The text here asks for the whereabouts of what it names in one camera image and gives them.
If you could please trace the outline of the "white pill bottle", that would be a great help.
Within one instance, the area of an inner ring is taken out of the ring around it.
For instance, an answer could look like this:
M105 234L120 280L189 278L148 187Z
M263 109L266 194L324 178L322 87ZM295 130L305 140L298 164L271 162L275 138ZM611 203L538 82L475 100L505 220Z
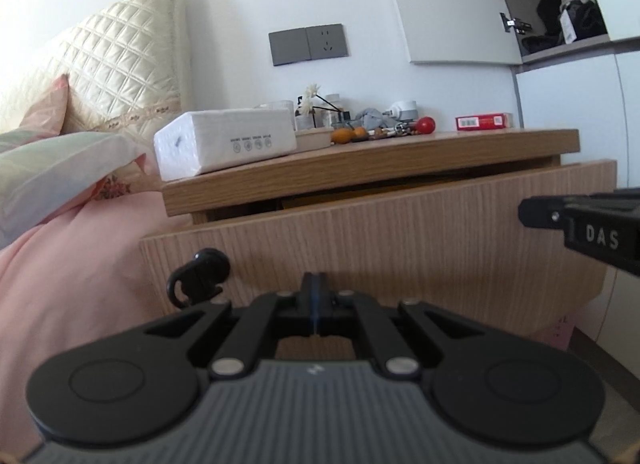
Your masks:
M339 94L329 94L326 99L326 111L324 111L324 125L327 127L342 127L344 107Z

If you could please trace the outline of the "metal door hinge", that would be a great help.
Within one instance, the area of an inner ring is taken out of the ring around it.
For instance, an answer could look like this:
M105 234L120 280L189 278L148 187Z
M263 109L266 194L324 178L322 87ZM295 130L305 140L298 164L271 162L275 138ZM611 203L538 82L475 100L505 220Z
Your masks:
M510 17L505 13L500 14L504 31L513 31L516 35L526 35L533 31L533 26L520 18Z

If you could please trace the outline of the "dark clothes in wardrobe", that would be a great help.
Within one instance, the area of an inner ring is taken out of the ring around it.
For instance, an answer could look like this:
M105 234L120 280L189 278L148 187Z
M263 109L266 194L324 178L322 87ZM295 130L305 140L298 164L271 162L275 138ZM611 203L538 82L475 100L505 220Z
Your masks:
M521 40L526 54L608 34L597 0L539 0L536 14L542 33Z

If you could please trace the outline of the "white wardrobe door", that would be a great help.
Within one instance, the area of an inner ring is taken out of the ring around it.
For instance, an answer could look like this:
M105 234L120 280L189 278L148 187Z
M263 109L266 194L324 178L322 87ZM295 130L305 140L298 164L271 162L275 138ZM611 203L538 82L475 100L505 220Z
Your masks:
M506 0L395 0L413 64L516 66L518 41L504 28Z

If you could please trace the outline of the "pink bed sheet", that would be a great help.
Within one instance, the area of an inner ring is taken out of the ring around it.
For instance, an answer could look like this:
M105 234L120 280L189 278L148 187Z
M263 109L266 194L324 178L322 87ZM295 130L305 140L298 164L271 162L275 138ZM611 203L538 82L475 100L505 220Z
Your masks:
M39 444L25 389L44 360L160 317L139 249L155 232L190 224L169 217L156 191L89 201L1 243L1 447Z

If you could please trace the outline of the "beige shallow dish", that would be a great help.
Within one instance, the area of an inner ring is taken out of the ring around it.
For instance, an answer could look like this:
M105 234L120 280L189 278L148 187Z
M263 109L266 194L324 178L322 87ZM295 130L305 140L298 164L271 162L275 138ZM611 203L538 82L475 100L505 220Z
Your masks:
M298 153L314 151L332 146L332 127L303 129L295 133L296 151Z

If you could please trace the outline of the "black drawer lock knob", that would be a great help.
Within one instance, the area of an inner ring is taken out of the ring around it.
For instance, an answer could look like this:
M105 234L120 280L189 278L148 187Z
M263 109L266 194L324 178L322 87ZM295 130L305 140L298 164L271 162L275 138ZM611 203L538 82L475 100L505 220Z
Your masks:
M190 262L169 275L166 283L169 302L178 309L210 302L222 293L222 284L230 273L227 255L213 247L201 249Z

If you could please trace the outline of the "white flower diffuser bottle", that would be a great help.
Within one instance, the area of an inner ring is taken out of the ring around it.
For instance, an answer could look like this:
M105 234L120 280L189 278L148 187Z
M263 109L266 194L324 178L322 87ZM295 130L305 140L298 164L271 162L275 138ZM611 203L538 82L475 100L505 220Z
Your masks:
M294 109L296 131L327 127L323 121L324 111L326 111L326 99L320 94L320 86L316 83L309 84L304 94L297 98Z

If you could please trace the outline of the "wooden nightstand drawer front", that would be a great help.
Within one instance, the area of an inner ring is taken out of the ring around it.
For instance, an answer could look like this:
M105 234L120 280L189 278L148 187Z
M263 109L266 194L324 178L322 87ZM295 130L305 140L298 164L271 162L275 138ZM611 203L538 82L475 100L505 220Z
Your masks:
M567 250L561 232L524 227L518 205L616 181L611 160L534 169L217 221L144 238L141 250L157 290L214 247L230 259L224 291L235 304L325 273L337 290L386 305L422 299L526 336L594 299L605 268Z

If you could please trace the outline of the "red ball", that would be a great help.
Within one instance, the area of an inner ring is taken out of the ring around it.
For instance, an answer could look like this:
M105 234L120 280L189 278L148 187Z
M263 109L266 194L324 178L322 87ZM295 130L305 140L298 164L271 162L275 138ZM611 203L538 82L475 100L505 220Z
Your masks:
M436 131L436 122L432 117L421 117L416 121L416 132L422 135L430 135Z

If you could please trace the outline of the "white tissue pack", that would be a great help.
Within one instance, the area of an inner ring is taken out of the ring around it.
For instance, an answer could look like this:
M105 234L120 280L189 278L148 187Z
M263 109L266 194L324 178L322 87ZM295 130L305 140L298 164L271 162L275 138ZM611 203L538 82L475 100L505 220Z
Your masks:
M284 109L228 109L181 114L153 138L160 178L174 181L268 160L296 150Z

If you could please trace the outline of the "orange fruit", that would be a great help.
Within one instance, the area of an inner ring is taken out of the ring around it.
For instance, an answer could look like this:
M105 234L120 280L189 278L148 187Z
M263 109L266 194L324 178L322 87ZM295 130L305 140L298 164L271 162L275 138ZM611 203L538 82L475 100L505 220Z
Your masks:
M356 128L337 128L331 134L332 143L344 145L344 143L353 143L354 141L365 141L369 139L368 131L363 127Z

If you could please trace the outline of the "wooden nightstand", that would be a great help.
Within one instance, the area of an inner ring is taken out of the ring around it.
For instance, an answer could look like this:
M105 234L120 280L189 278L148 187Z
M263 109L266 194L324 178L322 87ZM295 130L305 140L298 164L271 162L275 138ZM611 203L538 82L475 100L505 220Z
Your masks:
M580 150L576 129L517 129L435 133L333 146L186 178L162 189L169 216L203 224L271 211L295 199L331 191L423 183L436 174L462 175L489 167L512 172L558 165Z

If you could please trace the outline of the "pastel striped pillow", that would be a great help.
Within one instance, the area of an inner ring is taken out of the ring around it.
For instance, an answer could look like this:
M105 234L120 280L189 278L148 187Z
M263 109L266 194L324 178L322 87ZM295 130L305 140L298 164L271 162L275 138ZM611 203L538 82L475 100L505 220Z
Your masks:
M62 133L70 83L62 74L1 134L1 246L94 198L108 177L131 164L151 172L145 149L105 132Z

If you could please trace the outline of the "cream quilted headboard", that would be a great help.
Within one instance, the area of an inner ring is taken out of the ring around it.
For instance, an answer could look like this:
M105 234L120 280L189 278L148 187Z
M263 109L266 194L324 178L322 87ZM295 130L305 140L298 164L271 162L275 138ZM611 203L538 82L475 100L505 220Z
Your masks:
M148 167L115 171L123 191L162 187L153 136L193 107L186 0L120 0L91 16L20 88L1 93L1 128L16 128L55 78L70 84L62 131L110 132L142 146Z

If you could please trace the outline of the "clear glass cup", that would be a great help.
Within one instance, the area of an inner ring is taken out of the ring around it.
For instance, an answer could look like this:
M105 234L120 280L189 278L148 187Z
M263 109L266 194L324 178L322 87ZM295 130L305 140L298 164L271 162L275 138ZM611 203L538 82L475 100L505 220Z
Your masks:
M276 100L275 102L264 102L256 106L256 109L284 109L288 112L294 111L294 102L292 100Z

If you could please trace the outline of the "key bunch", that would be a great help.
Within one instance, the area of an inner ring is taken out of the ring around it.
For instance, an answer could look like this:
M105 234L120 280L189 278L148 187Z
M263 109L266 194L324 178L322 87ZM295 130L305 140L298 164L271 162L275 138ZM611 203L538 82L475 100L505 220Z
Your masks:
M397 123L390 127L376 127L368 132L371 139L407 137L416 135L416 130L409 123Z

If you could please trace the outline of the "white plug adapter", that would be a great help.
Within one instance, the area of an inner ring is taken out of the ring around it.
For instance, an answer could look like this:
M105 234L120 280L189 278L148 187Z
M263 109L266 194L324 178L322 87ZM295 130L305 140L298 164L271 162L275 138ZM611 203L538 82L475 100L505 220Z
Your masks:
M419 117L418 106L414 100L394 102L383 114L396 122L413 122Z

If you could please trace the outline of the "grey wall socket panel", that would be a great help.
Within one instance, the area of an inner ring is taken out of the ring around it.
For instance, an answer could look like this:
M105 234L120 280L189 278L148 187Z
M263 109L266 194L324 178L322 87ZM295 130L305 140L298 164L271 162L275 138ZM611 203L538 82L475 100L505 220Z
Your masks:
M322 24L268 34L275 67L349 55L342 24Z

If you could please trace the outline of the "red cigarette box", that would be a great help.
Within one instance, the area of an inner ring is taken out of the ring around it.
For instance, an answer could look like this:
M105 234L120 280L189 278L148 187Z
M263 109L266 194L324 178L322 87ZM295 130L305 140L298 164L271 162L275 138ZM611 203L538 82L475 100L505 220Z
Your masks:
M484 113L472 116L456 117L458 132L495 131L495 129L509 128L512 123L510 113Z

